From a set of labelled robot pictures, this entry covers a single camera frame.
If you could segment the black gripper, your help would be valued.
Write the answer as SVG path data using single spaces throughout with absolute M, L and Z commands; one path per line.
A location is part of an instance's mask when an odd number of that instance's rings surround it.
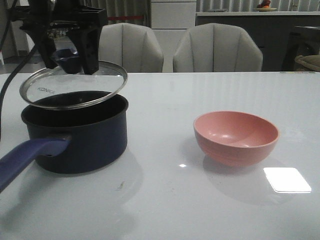
M 52 60 L 56 46 L 47 32 L 50 25 L 57 24 L 59 28 L 76 28 L 69 30 L 67 36 L 78 52 L 84 73 L 92 75 L 99 69 L 99 43 L 102 26 L 107 24 L 106 9 L 84 5 L 81 0 L 29 0 L 25 6 L 13 5 L 8 13 L 12 22 L 22 22 L 20 29 L 32 39 L 46 68 L 57 66 Z

